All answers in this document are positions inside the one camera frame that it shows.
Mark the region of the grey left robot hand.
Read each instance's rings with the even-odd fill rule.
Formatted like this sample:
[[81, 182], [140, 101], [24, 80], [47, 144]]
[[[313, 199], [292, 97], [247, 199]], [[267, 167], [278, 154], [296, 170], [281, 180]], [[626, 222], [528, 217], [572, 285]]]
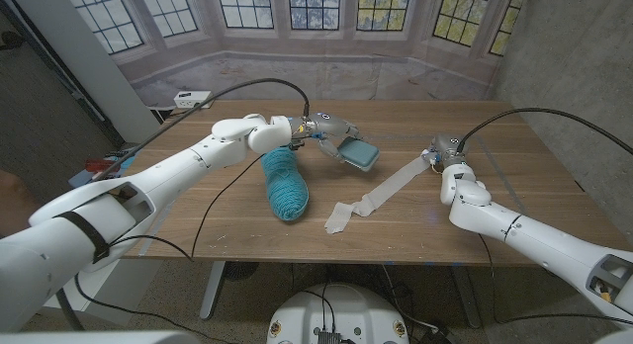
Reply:
[[307, 117], [289, 118], [291, 127], [291, 141], [288, 147], [296, 151], [305, 145], [305, 139], [313, 138], [318, 141], [319, 150], [339, 162], [344, 158], [338, 148], [329, 139], [331, 136], [350, 136], [361, 139], [357, 126], [333, 114], [314, 113]]

